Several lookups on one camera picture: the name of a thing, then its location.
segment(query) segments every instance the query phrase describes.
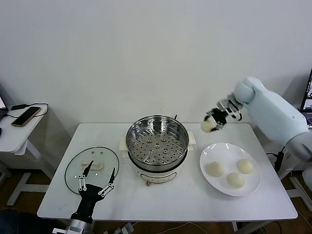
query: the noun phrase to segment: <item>glass lid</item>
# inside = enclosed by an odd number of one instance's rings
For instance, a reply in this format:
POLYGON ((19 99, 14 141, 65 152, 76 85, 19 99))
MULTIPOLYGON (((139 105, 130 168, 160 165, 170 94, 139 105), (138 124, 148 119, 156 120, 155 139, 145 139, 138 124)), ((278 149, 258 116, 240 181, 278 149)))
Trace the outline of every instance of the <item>glass lid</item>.
POLYGON ((79 180, 84 169, 91 164, 86 177, 86 184, 93 184, 104 188, 115 168, 115 177, 119 170, 117 155, 106 147, 93 147, 77 154, 68 164, 65 171, 65 183, 75 194, 79 194, 79 180))

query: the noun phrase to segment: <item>white table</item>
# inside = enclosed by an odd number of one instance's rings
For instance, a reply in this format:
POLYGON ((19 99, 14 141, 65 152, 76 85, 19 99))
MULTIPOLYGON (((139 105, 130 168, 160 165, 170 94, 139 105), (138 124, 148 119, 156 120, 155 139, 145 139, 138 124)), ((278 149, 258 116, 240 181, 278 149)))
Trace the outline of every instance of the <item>white table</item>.
MULTIPOLYGON (((37 115, 41 115, 46 112, 46 105, 34 105, 41 107, 40 112, 37 115)), ((21 110, 9 111, 8 114, 12 116, 20 116, 29 107, 21 110)), ((36 160, 40 162, 40 168, 43 172, 52 179, 54 174, 53 167, 42 157, 41 153, 34 147, 34 145, 27 139, 36 125, 40 122, 43 116, 32 118, 24 127, 14 127, 11 123, 15 120, 10 116, 3 117, 0 121, 0 128, 2 133, 0 136, 0 153, 13 153, 16 155, 23 155, 26 148, 34 155, 36 160)), ((7 177, 11 176, 11 173, 6 169, 4 165, 0 165, 0 184, 4 182, 7 177)), ((30 185, 26 184, 30 177, 30 173, 25 173, 13 191, 9 198, 7 205, 14 205, 21 192, 45 192, 48 185, 30 185)))
MULTIPOLYGON (((119 140, 130 124, 80 124, 66 150, 38 210, 39 217, 69 219, 77 210, 79 195, 65 185, 64 172, 70 160, 93 146, 105 146, 118 156, 120 168, 115 189, 94 210, 94 220, 225 222, 267 221, 297 218, 281 181, 248 124, 228 124, 215 133, 201 131, 200 124, 184 124, 192 131, 196 145, 188 152, 182 171, 170 182, 145 186, 129 158, 122 158, 119 140), (246 149, 259 164, 262 182, 246 197, 231 197, 213 188, 199 170, 204 148, 216 142, 228 142, 246 149)), ((255 222, 237 233, 250 233, 267 222, 255 222)))

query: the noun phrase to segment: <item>monitor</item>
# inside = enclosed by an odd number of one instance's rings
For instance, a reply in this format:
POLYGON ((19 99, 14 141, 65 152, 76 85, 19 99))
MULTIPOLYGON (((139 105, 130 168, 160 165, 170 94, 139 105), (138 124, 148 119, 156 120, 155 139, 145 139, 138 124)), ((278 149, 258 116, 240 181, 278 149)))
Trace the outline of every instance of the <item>monitor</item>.
POLYGON ((310 72, 310 77, 307 85, 306 92, 300 107, 300 112, 312 112, 312 69, 310 72))
POLYGON ((7 110, 6 105, 4 104, 2 98, 0 97, 0 110, 7 110))

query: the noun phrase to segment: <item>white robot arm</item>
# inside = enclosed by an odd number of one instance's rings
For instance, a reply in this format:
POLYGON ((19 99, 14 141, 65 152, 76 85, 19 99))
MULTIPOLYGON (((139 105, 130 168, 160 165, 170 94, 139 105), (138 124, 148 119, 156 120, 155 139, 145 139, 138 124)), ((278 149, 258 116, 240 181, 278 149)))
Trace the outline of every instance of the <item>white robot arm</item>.
POLYGON ((207 112, 203 131, 221 129, 228 116, 241 120, 239 109, 245 107, 251 120, 270 140, 285 145, 298 158, 312 161, 312 133, 305 117, 280 95, 266 89, 258 79, 241 81, 217 106, 207 112))

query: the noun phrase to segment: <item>smartphone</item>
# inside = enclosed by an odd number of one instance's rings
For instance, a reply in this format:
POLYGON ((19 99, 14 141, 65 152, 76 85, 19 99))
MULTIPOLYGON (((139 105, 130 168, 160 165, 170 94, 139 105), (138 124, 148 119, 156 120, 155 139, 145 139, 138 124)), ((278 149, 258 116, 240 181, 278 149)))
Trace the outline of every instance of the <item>smartphone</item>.
POLYGON ((15 127, 23 127, 28 123, 39 111, 40 107, 31 106, 25 111, 23 114, 21 114, 20 117, 18 117, 12 125, 15 127))

